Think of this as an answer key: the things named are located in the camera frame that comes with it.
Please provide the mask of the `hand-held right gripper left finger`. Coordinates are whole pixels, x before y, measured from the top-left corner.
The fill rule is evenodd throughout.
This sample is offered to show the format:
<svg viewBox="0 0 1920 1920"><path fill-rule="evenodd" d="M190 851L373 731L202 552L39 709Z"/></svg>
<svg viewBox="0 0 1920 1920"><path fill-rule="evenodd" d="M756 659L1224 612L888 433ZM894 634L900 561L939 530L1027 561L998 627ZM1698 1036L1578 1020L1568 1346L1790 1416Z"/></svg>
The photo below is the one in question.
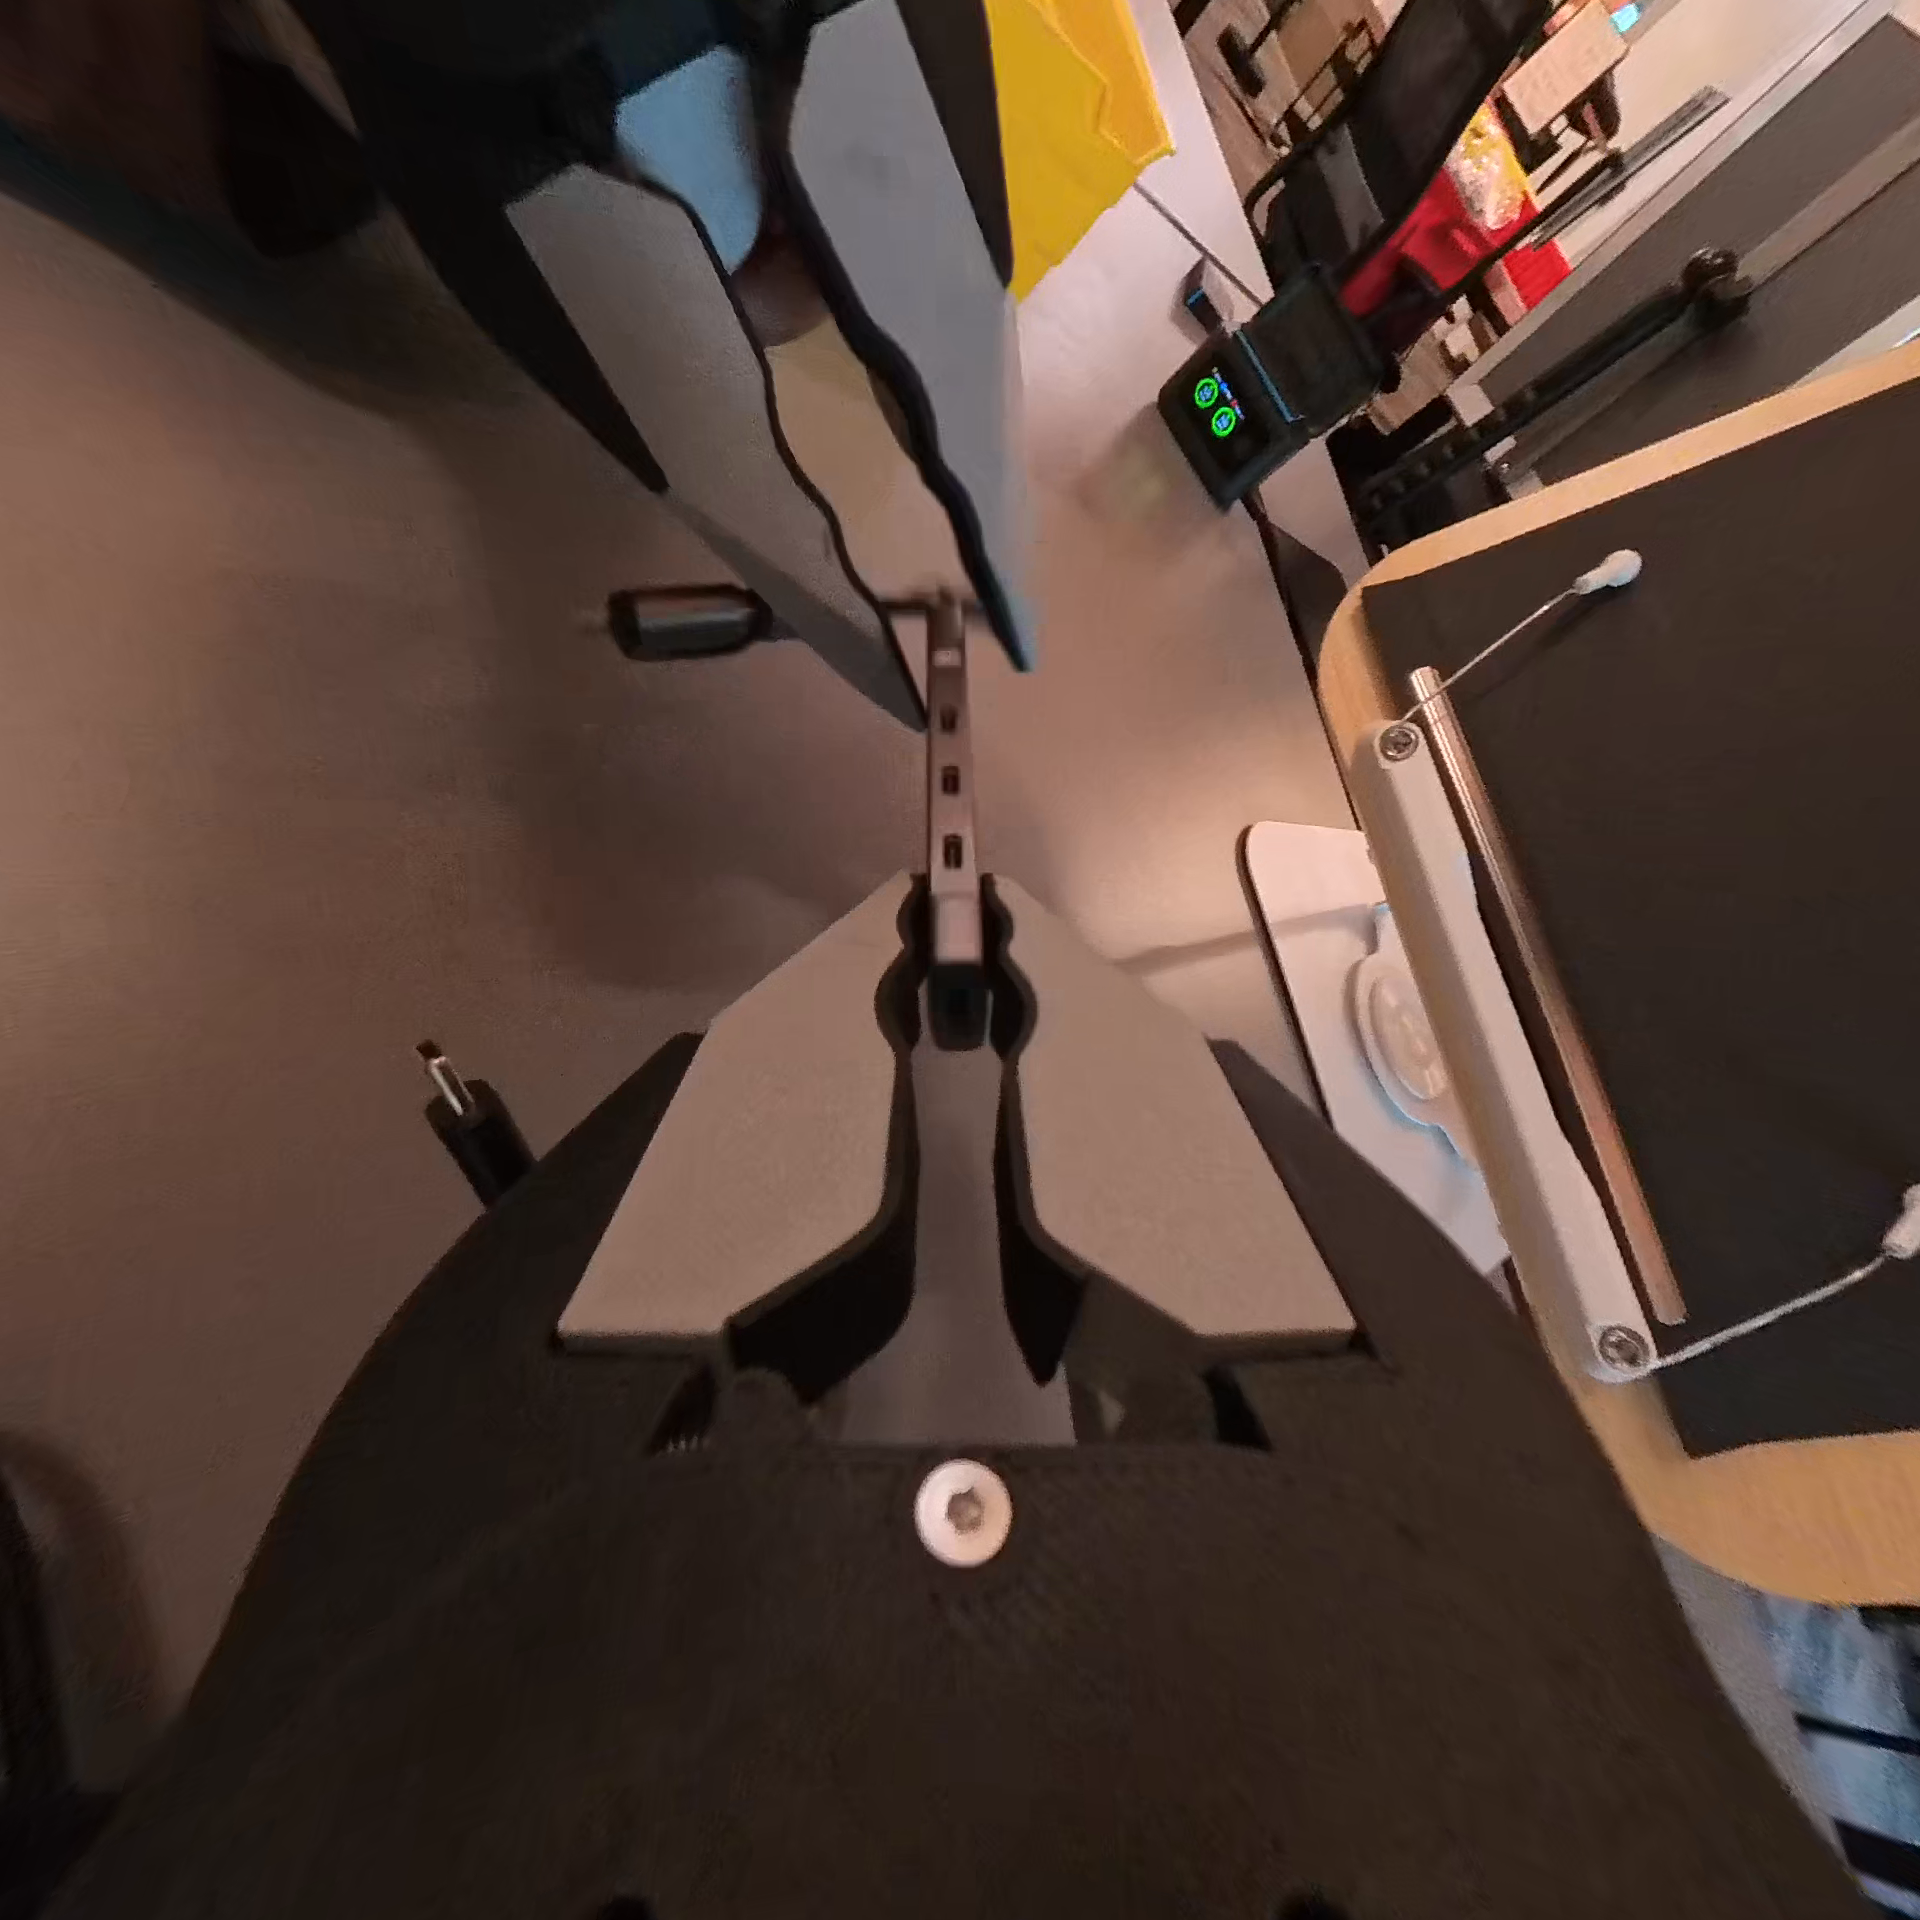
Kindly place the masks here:
<svg viewBox="0 0 1920 1920"><path fill-rule="evenodd" d="M919 893L888 878L698 1038L560 1313L565 1354L770 1373L821 1406L900 1330Z"/></svg>

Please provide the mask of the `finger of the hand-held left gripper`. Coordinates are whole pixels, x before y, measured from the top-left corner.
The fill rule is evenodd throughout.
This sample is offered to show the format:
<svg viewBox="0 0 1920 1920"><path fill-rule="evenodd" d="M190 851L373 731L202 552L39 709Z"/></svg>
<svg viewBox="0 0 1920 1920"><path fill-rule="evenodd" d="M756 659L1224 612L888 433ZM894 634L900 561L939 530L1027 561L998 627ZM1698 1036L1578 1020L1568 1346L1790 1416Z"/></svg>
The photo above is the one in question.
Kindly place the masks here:
<svg viewBox="0 0 1920 1920"><path fill-rule="evenodd" d="M784 192L834 325L941 506L980 614L1036 664L1013 228L983 5L799 5Z"/></svg>
<svg viewBox="0 0 1920 1920"><path fill-rule="evenodd" d="M663 474L663 500L829 672L898 725L927 725L894 620L792 457L770 361L691 205L566 166L507 208L563 317Z"/></svg>

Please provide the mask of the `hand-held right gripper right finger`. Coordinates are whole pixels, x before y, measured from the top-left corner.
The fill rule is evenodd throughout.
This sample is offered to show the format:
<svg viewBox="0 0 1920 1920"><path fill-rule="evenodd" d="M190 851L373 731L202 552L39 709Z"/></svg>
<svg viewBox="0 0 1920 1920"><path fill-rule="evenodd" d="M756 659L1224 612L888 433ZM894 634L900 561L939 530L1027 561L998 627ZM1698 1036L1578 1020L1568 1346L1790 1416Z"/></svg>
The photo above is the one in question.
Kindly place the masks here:
<svg viewBox="0 0 1920 1920"><path fill-rule="evenodd" d="M988 883L1002 1298L1050 1382L1336 1354L1358 1323L1205 1034Z"/></svg>

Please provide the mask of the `yellow plastic bin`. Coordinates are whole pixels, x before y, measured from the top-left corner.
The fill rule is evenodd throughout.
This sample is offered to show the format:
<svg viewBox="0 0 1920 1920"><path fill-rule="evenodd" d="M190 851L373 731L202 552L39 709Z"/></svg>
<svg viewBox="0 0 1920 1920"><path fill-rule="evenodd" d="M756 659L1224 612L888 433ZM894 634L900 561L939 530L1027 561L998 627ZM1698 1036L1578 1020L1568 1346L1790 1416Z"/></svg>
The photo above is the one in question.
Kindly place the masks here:
<svg viewBox="0 0 1920 1920"><path fill-rule="evenodd" d="M988 3L984 17L1023 302L1175 139L1132 5Z"/></svg>

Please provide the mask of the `grey usb hub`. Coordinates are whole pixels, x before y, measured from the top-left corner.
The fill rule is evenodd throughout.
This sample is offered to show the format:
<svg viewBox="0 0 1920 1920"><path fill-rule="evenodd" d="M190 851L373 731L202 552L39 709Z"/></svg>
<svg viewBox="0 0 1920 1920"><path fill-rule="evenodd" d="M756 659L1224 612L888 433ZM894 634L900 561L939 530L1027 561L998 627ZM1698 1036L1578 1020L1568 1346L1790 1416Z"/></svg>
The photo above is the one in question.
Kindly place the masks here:
<svg viewBox="0 0 1920 1920"><path fill-rule="evenodd" d="M936 1049L989 1036L988 921L976 851L968 606L949 590L925 606L925 1008Z"/></svg>

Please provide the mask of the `white board stand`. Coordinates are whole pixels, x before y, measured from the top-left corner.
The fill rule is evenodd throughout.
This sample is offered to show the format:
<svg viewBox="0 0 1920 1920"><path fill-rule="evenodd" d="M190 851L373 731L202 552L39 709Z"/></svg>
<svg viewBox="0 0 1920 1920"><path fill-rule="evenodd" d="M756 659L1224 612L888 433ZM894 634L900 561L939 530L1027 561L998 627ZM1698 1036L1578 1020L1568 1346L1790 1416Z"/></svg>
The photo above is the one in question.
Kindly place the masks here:
<svg viewBox="0 0 1920 1920"><path fill-rule="evenodd" d="M1507 985L1498 891L1429 715L1333 689L1351 825L1239 841L1254 936L1344 1146L1532 1323L1581 1402L1654 1400L1659 1342L1624 1233L1555 1109Z"/></svg>

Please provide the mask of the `black battery charging case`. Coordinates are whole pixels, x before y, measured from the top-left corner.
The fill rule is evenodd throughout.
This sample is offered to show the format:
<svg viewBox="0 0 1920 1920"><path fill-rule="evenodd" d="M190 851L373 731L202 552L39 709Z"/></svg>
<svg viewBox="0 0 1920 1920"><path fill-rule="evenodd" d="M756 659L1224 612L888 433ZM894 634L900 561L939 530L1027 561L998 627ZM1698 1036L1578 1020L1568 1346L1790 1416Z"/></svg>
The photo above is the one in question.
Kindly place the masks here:
<svg viewBox="0 0 1920 1920"><path fill-rule="evenodd" d="M1207 325L1164 382L1156 406L1218 512L1355 414L1386 386L1387 361L1344 306L1328 269L1284 277L1240 325Z"/></svg>

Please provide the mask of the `red bag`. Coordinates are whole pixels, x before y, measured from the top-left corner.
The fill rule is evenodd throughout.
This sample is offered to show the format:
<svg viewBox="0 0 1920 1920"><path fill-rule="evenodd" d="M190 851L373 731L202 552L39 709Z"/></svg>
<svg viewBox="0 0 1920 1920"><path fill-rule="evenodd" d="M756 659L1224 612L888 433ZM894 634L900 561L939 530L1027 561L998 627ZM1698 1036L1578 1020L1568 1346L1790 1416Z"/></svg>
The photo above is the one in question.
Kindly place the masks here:
<svg viewBox="0 0 1920 1920"><path fill-rule="evenodd" d="M1456 152L1405 222L1344 278L1339 302L1355 321L1429 322L1492 266L1528 314L1570 277L1559 243L1519 238L1538 211L1512 154L1495 145Z"/></svg>

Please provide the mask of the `black board with wooden edge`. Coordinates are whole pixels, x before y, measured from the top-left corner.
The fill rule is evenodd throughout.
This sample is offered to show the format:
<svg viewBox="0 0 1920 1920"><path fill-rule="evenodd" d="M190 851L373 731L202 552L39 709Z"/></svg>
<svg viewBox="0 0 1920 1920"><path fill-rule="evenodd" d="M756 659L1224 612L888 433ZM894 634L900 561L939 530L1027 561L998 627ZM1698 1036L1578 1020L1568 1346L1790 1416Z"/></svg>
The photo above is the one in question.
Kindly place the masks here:
<svg viewBox="0 0 1920 1920"><path fill-rule="evenodd" d="M1916 1608L1916 426L1904 344L1429 534L1317 670L1429 715L1502 974L1653 1308L1570 1393L1640 1523Z"/></svg>

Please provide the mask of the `black clamp rod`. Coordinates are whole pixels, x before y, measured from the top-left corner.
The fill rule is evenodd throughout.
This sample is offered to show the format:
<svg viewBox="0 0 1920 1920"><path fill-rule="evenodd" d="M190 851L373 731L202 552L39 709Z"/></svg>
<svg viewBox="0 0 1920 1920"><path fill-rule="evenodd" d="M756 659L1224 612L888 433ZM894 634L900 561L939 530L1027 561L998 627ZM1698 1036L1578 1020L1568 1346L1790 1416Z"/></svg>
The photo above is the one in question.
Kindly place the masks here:
<svg viewBox="0 0 1920 1920"><path fill-rule="evenodd" d="M1580 347L1566 353L1479 426L1482 467L1495 504L1543 488L1538 462L1595 424L1638 385L1653 380L1693 346L1739 322L1756 293L1739 253L1709 248L1691 253L1680 274L1632 305Z"/></svg>

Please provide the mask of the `grey desk partition panel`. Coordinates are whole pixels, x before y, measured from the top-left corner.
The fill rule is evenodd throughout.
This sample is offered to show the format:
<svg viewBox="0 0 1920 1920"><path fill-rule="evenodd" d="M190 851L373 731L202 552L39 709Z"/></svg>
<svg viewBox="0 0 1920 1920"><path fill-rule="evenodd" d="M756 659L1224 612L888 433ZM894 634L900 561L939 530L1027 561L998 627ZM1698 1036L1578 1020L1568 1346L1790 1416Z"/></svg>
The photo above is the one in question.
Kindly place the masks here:
<svg viewBox="0 0 1920 1920"><path fill-rule="evenodd" d="M1916 5L1851 5L1773 60L1664 178L1605 211L1570 278L1466 374L1482 416L1667 289L1698 251L1738 253L1748 309L1695 340L1667 336L1468 483L1507 504L1790 389L1900 315L1916 325Z"/></svg>

